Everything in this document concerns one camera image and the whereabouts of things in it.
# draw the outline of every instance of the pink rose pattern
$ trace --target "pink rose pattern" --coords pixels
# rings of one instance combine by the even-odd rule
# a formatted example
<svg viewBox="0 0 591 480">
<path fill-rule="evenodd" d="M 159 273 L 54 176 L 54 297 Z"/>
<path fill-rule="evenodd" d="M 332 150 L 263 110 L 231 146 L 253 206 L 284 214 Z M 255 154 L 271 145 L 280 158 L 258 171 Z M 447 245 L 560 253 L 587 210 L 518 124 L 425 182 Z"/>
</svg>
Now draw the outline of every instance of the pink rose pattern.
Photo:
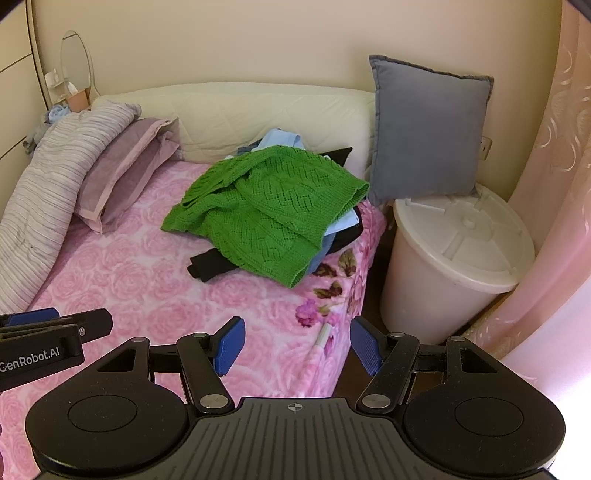
<svg viewBox="0 0 591 480">
<path fill-rule="evenodd" d="M 113 316 L 113 331 L 85 345 L 84 365 L 2 394 L 0 452 L 6 480 L 30 480 L 38 471 L 24 432 L 33 403 L 134 336 L 154 344 L 174 343 L 189 333 L 213 333 L 232 316 L 242 316 L 246 345 L 223 378 L 236 402 L 243 396 L 332 394 L 349 351 L 349 322 L 361 312 L 365 278 L 385 227 L 383 215 L 366 201 L 359 204 L 363 234 L 325 259 L 335 277 L 330 270 L 327 276 L 308 275 L 289 290 L 236 270 L 202 283 L 186 267 L 190 257 L 211 244 L 189 234 L 162 232 L 160 225 L 207 168 L 166 162 L 113 232 L 98 235 L 72 220 L 50 277 L 30 309 L 52 306 L 66 315 L 105 307 Z M 313 346 L 324 322 L 333 326 L 332 337 L 319 353 Z M 158 383 L 183 397 L 177 376 L 159 375 Z"/>
</svg>

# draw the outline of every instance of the oval mirror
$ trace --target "oval mirror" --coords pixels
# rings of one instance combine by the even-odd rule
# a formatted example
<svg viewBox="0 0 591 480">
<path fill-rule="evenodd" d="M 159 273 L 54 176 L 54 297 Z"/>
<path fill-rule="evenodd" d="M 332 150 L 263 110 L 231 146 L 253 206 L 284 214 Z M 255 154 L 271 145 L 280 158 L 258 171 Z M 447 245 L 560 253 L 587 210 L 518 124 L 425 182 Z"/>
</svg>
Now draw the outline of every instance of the oval mirror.
<svg viewBox="0 0 591 480">
<path fill-rule="evenodd" d="M 90 88 L 90 61 L 80 36 L 68 30 L 61 39 L 61 73 L 79 92 Z"/>
</svg>

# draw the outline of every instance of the bin lid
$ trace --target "bin lid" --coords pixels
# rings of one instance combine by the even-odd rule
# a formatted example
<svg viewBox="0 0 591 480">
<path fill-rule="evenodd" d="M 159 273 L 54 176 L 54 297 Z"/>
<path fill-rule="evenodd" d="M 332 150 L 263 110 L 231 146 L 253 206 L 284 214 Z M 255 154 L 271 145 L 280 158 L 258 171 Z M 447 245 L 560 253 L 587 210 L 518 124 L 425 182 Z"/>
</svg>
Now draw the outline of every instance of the bin lid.
<svg viewBox="0 0 591 480">
<path fill-rule="evenodd" d="M 525 224 L 498 195 L 396 200 L 398 228 L 411 247 L 449 279 L 485 293 L 511 291 L 535 260 Z"/>
</svg>

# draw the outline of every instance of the cream headboard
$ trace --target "cream headboard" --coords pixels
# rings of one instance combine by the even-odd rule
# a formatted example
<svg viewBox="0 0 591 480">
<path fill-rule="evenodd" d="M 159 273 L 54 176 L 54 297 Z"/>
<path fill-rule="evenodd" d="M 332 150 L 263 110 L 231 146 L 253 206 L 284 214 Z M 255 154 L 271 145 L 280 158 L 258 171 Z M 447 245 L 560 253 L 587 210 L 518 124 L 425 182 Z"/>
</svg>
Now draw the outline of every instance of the cream headboard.
<svg viewBox="0 0 591 480">
<path fill-rule="evenodd" d="M 178 117 L 184 159 L 215 163 L 271 128 L 301 135 L 313 152 L 353 147 L 345 168 L 363 178 L 373 145 L 374 94 L 272 83 L 194 83 L 98 97 L 138 103 L 142 116 Z"/>
</svg>

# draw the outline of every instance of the folded blanket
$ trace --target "folded blanket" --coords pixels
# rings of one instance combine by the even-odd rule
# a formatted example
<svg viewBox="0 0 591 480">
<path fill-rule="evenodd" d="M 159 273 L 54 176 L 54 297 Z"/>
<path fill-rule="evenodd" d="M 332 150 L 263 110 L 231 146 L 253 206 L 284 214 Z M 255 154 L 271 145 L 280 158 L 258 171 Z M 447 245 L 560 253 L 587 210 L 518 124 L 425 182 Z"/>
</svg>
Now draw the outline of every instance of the folded blanket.
<svg viewBox="0 0 591 480">
<path fill-rule="evenodd" d="M 140 114 L 139 105 L 108 103 L 47 131 L 0 221 L 0 314 L 29 306 L 60 252 L 86 173 Z"/>
</svg>

